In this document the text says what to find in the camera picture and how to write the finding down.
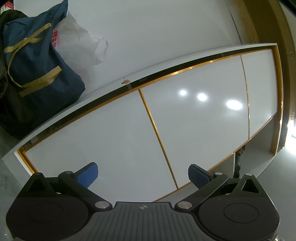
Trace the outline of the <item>white plastic bag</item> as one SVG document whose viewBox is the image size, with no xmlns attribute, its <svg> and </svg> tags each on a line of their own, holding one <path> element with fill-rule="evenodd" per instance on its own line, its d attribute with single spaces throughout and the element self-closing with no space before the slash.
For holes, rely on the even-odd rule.
<svg viewBox="0 0 296 241">
<path fill-rule="evenodd" d="M 70 12 L 53 29 L 52 44 L 73 70 L 102 63 L 108 50 L 108 41 L 88 32 Z"/>
</svg>

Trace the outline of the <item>white cabinet with gold trim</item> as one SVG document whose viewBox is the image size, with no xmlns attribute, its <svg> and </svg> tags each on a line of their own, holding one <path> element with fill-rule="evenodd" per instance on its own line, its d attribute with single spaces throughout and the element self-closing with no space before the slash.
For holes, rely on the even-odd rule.
<svg viewBox="0 0 296 241">
<path fill-rule="evenodd" d="M 95 162 L 93 192 L 110 202 L 158 201 L 189 185 L 191 164 L 219 171 L 241 148 L 242 172 L 258 176 L 278 152 L 282 112 L 277 44 L 212 49 L 96 90 L 3 162 L 20 184 Z"/>
</svg>

